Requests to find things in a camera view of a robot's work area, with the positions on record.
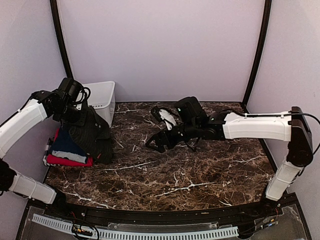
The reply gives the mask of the black clothes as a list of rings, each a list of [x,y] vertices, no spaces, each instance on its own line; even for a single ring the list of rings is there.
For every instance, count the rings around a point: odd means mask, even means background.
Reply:
[[[92,106],[86,108],[84,125],[71,125],[68,130],[72,141],[94,161],[110,164],[113,159],[113,140],[111,129]]]

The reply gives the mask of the navy blue t-shirt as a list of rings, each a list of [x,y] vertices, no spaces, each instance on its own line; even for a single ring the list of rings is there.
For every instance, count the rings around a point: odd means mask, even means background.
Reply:
[[[54,157],[79,164],[86,164],[88,161],[85,151],[71,139],[69,132],[62,128],[57,129],[53,144],[49,148],[48,153]]]

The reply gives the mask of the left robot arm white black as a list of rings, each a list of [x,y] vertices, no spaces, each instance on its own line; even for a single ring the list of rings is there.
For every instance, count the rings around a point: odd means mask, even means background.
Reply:
[[[30,94],[21,108],[0,125],[0,192],[12,192],[28,199],[51,205],[60,218],[67,218],[70,206],[62,199],[62,193],[53,187],[12,168],[4,158],[15,145],[23,146],[28,137],[38,137],[39,124],[52,118],[57,122],[84,123],[87,100],[86,88],[72,78],[64,78],[54,90],[38,90]]]

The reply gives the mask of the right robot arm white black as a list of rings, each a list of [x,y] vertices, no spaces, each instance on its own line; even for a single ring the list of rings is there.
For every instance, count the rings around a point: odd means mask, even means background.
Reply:
[[[208,116],[198,99],[185,97],[174,104],[177,113],[164,107],[153,107],[151,114],[166,128],[149,138],[145,146],[164,153],[178,143],[199,140],[271,139],[288,143],[288,152],[274,177],[268,183],[264,199],[255,205],[255,213],[266,217],[275,208],[288,186],[299,176],[318,151],[313,148],[307,113],[293,106],[279,113],[240,113],[232,109]]]

